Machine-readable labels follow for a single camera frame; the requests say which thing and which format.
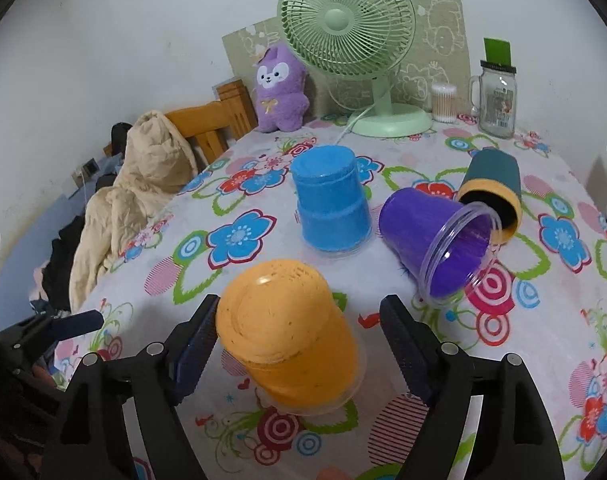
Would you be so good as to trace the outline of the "orange plastic cup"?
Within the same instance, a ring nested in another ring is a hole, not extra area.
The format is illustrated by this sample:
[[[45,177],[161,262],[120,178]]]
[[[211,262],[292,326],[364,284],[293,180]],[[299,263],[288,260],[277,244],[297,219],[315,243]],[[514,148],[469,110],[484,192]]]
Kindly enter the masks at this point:
[[[361,384],[357,335],[323,275],[298,260],[261,262],[233,278],[218,303],[216,330],[284,411],[332,412]]]

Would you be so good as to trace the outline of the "purple plastic cup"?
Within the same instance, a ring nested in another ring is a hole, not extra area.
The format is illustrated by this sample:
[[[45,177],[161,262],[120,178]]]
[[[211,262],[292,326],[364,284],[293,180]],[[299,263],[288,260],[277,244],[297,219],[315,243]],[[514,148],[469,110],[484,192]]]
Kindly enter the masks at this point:
[[[400,188],[381,207],[378,229],[429,304],[451,304],[481,283],[501,240],[497,213],[479,202],[462,204]]]

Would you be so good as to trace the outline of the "dark teal yellow-rimmed cup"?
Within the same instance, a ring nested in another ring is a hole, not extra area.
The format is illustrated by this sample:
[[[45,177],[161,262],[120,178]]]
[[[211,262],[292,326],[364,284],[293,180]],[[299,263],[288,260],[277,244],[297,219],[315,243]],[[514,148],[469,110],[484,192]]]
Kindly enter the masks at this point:
[[[490,207],[499,216],[501,243],[506,244],[523,219],[516,158],[496,148],[477,152],[471,158],[456,199],[462,204],[479,202]]]

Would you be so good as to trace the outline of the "blue plastic cup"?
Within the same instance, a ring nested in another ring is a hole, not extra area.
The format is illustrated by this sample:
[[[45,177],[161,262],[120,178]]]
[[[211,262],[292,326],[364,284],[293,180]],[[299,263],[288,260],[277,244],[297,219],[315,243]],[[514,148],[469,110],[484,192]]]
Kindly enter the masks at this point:
[[[290,165],[305,242],[326,255],[354,252],[372,232],[371,215],[350,148],[322,145]]]

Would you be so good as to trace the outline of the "dark clothes pile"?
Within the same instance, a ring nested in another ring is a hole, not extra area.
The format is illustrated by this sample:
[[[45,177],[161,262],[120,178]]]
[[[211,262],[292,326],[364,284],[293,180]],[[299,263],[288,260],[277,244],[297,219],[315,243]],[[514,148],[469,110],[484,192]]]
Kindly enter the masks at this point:
[[[124,159],[127,132],[131,128],[128,122],[117,122],[110,131],[110,157],[105,169],[100,169],[91,180],[90,196],[101,188],[107,188],[116,180],[118,170]],[[84,214],[87,209],[88,196],[84,196],[80,214],[63,226],[52,240],[52,252],[49,260],[40,266],[34,274],[36,291],[30,298],[30,305],[36,311],[52,308],[54,311],[70,312],[68,286],[72,263],[80,243],[82,229],[86,224]]]

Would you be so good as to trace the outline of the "floral tablecloth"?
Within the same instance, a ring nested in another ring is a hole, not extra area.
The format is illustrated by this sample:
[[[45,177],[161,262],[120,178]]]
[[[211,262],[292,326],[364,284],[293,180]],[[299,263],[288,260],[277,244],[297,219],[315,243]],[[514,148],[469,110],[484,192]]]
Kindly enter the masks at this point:
[[[587,191],[535,132],[494,140],[471,119],[396,140],[341,129],[323,118],[294,133],[244,136],[125,244],[84,304],[101,312],[102,328],[60,344],[56,367],[71,378],[88,352],[133,356],[254,264],[297,259],[322,273],[360,335],[365,378],[331,414],[286,415],[215,348],[178,411],[209,478],[390,479],[399,471],[426,408],[407,393],[379,326],[379,303],[391,294],[472,356],[519,354],[549,413],[566,477],[585,477],[607,449],[607,227]],[[400,188],[454,197],[484,148],[516,158],[523,221],[474,292],[450,306],[425,304],[377,234],[339,256],[305,244],[292,162],[337,141],[354,151],[373,212]]]

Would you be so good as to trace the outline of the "beige puffer jacket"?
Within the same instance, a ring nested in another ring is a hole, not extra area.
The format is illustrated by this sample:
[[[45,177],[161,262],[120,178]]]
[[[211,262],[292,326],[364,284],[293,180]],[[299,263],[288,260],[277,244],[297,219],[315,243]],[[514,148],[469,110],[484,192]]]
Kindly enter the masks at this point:
[[[87,203],[72,262],[68,296],[76,312],[118,255],[198,172],[191,145],[164,114],[153,110],[127,132],[124,163],[114,183]]]

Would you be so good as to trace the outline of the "wooden chair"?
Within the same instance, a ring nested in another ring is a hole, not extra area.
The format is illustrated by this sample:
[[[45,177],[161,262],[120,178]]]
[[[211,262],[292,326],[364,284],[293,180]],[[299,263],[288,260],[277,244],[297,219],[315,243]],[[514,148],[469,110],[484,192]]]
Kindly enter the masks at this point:
[[[258,124],[252,99],[240,78],[218,84],[215,92],[217,99],[207,104],[167,113],[152,110],[141,116],[143,120],[159,117],[163,126],[168,127],[175,136],[183,138],[180,145],[190,153],[193,174],[200,170],[193,143],[200,148],[205,162],[211,164],[228,149],[224,131],[230,130],[233,139],[238,141]]]

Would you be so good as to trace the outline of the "purple plush bunny toy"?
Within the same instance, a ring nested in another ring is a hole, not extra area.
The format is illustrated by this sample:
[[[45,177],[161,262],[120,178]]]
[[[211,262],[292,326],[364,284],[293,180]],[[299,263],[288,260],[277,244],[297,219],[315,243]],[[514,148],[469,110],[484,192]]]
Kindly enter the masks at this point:
[[[256,70],[255,110],[261,132],[302,128],[310,101],[305,95],[307,70],[282,42],[264,52]]]

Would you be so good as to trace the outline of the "glass mason jar mug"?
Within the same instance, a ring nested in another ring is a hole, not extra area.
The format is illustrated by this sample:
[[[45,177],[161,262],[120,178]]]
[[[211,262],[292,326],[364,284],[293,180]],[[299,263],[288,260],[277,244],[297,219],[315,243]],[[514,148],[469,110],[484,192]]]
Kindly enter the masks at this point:
[[[480,61],[481,74],[469,80],[468,99],[479,129],[500,139],[515,133],[517,83],[509,41],[483,40],[486,58]]]

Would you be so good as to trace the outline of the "cotton swab container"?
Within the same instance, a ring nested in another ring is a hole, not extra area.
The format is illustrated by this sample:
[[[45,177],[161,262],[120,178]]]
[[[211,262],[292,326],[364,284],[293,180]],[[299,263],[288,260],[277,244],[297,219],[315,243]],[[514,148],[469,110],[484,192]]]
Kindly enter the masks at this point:
[[[433,82],[430,86],[430,105],[433,120],[444,124],[453,124],[456,121],[456,96],[455,84],[445,82]]]

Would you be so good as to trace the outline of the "green desk fan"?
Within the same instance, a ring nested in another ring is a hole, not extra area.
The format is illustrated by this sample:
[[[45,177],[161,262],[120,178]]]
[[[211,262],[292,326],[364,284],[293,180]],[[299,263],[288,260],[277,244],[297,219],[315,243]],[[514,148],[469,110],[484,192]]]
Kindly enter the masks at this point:
[[[426,110],[395,103],[390,94],[392,70],[415,36],[412,0],[279,0],[278,18],[283,39],[303,64],[372,81],[372,104],[351,114],[344,133],[395,139],[433,128]]]

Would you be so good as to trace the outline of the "wall power outlet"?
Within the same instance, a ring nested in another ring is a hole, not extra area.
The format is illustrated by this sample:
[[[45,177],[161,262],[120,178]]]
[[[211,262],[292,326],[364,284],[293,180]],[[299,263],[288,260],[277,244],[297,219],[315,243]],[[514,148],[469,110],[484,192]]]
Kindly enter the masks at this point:
[[[72,177],[76,180],[86,182],[94,174],[98,172],[98,163],[94,158],[89,159],[87,162],[79,166],[73,173]]]

